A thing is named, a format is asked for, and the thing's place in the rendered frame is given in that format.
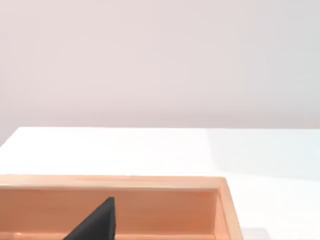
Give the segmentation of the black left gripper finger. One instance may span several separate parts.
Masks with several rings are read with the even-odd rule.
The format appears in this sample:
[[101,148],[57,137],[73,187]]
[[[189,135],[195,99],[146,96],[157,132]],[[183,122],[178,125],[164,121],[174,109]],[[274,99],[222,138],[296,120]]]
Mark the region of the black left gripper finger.
[[115,240],[115,198],[108,197],[63,240]]

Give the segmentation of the shallow salmon-coloured box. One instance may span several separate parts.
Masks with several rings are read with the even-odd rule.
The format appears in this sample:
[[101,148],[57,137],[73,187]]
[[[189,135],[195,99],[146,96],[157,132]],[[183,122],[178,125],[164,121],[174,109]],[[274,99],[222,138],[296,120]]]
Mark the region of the shallow salmon-coloured box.
[[219,176],[0,175],[0,240],[63,240],[107,198],[115,240],[244,240]]

